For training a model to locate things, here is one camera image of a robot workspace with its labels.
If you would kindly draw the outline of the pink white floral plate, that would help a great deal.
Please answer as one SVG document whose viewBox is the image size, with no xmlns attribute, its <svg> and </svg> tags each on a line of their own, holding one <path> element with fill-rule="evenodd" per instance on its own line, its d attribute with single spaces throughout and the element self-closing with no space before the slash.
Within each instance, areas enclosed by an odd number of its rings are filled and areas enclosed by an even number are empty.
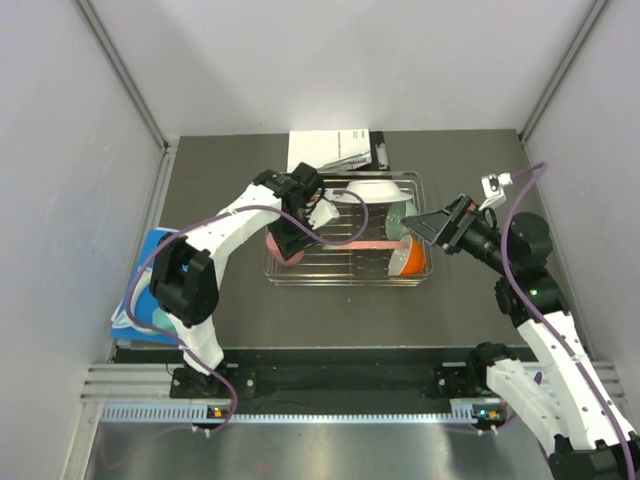
<svg viewBox="0 0 640 480">
<path fill-rule="evenodd" d="M 323 250 L 343 251 L 343 250 L 397 250 L 407 249 L 411 245 L 410 241 L 390 241 L 390 240 L 360 240 L 341 245 L 324 244 Z"/>
</svg>

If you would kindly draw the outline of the white fluted plate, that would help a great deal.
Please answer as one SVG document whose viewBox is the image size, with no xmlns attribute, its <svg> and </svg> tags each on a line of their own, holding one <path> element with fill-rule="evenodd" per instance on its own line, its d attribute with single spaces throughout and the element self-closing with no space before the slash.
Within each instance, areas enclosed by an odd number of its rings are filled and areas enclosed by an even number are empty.
<svg viewBox="0 0 640 480">
<path fill-rule="evenodd" d="M 355 193 L 367 204 L 393 203 L 406 200 L 405 193 L 393 180 L 356 180 L 346 191 Z"/>
</svg>

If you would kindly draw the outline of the chrome wire dish rack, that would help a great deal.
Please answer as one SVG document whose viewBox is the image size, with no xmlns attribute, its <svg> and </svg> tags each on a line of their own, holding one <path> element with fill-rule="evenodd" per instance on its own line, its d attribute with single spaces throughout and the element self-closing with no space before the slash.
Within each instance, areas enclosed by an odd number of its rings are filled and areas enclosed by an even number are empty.
<svg viewBox="0 0 640 480">
<path fill-rule="evenodd" d="M 343 202 L 336 192 L 356 180 L 393 180 L 414 202 L 417 213 L 426 211 L 423 182 L 416 172 L 343 172 L 325 176 L 327 197 L 335 202 L 340 217 L 322 227 L 319 234 L 331 241 L 343 242 L 354 236 L 364 220 L 361 205 L 348 195 Z M 360 240 L 388 240 L 385 218 L 391 203 L 367 204 L 369 221 Z M 431 248 L 417 239 L 426 254 L 426 267 L 421 274 L 390 276 L 388 264 L 394 250 L 323 250 L 324 244 L 308 247 L 293 259 L 283 262 L 274 256 L 275 244 L 267 241 L 264 250 L 264 273 L 276 285 L 293 286 L 417 286 L 433 271 Z"/>
</svg>

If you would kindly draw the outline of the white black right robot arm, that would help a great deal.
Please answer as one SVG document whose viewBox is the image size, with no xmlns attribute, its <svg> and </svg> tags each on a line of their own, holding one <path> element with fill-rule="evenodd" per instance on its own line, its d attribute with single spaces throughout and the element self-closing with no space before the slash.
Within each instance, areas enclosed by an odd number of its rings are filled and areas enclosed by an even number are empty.
<svg viewBox="0 0 640 480">
<path fill-rule="evenodd" d="M 535 436 L 554 478 L 638 478 L 639 434 L 607 393 L 546 267 L 553 248 L 546 221 L 519 212 L 500 229 L 492 210 L 462 195 L 402 223 L 427 244 L 447 254 L 464 251 L 499 274 L 499 309 L 534 353 L 550 387 L 543 389 L 527 374 L 509 347 L 484 342 L 467 361 L 469 388 L 507 402 Z"/>
</svg>

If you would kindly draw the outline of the mint green ceramic bowl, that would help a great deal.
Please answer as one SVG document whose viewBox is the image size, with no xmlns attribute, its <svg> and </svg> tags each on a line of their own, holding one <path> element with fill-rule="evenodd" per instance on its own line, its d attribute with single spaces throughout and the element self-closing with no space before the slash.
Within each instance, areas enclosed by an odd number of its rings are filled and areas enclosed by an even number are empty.
<svg viewBox="0 0 640 480">
<path fill-rule="evenodd" d="M 385 234 L 390 241 L 400 240 L 408 234 L 408 229 L 402 220 L 417 213 L 415 204 L 411 200 L 391 203 L 385 218 Z"/>
</svg>

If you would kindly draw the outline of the white orange bowl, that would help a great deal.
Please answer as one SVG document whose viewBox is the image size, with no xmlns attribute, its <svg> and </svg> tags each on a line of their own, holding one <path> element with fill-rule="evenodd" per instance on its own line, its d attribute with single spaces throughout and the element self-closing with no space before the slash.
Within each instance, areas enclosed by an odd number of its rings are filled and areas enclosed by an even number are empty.
<svg viewBox="0 0 640 480">
<path fill-rule="evenodd" d="M 395 249 L 388 264 L 390 276 L 418 275 L 426 267 L 426 254 L 421 243 L 412 235 L 405 235 L 402 247 Z"/>
</svg>

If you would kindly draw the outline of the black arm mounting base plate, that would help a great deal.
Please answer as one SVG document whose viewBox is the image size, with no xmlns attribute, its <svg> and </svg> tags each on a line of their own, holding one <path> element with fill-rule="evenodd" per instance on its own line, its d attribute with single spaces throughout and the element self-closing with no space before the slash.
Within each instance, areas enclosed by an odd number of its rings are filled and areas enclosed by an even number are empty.
<svg viewBox="0 0 640 480">
<path fill-rule="evenodd" d="M 471 347 L 230 349 L 218 378 L 177 368 L 176 399 L 229 399 L 238 413 L 443 413 L 457 398 L 488 397 Z"/>
</svg>

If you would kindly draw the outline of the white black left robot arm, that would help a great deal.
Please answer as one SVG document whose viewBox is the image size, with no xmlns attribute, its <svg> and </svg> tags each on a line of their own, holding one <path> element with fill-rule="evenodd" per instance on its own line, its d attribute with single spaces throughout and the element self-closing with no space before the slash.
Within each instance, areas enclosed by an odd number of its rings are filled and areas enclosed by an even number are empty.
<svg viewBox="0 0 640 480">
<path fill-rule="evenodd" d="M 205 396 L 226 387 L 218 366 L 224 353 L 216 338 L 213 313 L 229 257 L 255 233 L 267 228 L 286 260 L 315 240 L 305 233 L 319 227 L 307 205 L 324 187 L 322 176 L 305 163 L 291 173 L 266 170 L 215 220 L 182 233 L 154 260 L 149 289 L 168 313 L 183 357 L 193 369 L 192 384 Z"/>
</svg>

